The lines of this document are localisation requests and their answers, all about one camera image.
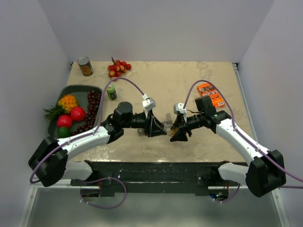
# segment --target orange box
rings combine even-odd
[[[219,92],[210,84],[205,83],[197,87],[197,90],[200,94],[200,96],[210,96],[212,99],[213,105],[216,108],[220,108],[225,106],[225,102],[223,101],[221,95]]]

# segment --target fruit bowl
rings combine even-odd
[[[85,110],[85,113],[87,114],[88,113],[87,106],[89,105],[87,93],[92,90],[102,94],[102,89],[99,87],[96,87],[96,86],[90,86],[90,85],[66,86],[61,91],[56,103],[58,103],[58,101],[67,94],[74,95],[79,102],[79,106],[82,107]],[[97,122],[98,122],[99,111],[100,111],[100,109],[98,109],[96,120],[94,122],[94,127],[97,125]],[[57,131],[59,129],[57,126],[57,120],[58,120],[58,118],[56,118],[53,121],[50,121],[49,126],[48,126],[48,134],[56,139],[59,138],[58,134],[57,134]],[[84,123],[85,123],[84,121],[82,121],[82,122],[73,121],[70,130],[76,131],[77,127],[82,126]]]

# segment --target beige table surface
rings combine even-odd
[[[109,61],[92,61],[94,73],[85,77],[76,62],[71,68],[68,84],[95,85],[104,88],[109,81],[107,66]],[[173,105],[184,102],[191,85],[198,79],[213,82],[224,94],[234,110],[236,123],[249,135],[250,126],[238,83],[230,62],[164,62],[132,61],[131,71],[124,76],[137,84],[143,92],[152,97],[157,106],[155,116],[165,121],[165,114],[171,113],[175,120]],[[134,113],[140,113],[142,97],[136,88],[124,80],[114,82],[117,99],[110,101],[105,92],[103,119],[122,101],[133,105]],[[193,89],[187,109],[196,111],[194,99],[199,97]],[[232,146],[210,129],[192,131],[188,142],[170,142],[169,136],[148,138],[139,136],[136,129],[125,129],[124,136],[117,141],[93,148],[76,156],[74,161],[125,161],[125,162],[219,162],[222,160],[243,161]]]

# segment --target lime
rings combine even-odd
[[[66,138],[71,135],[71,130],[67,127],[60,127],[58,129],[58,136],[59,138]]]

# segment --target white wall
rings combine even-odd
[[[27,162],[46,136],[69,64],[37,0],[0,1],[0,226],[18,224],[29,187]]]
[[[274,0],[39,0],[70,60],[238,62]]]
[[[240,62],[258,139],[303,177],[303,1],[276,0]],[[287,178],[288,185],[303,185]],[[302,190],[282,189],[292,227],[301,227]]]

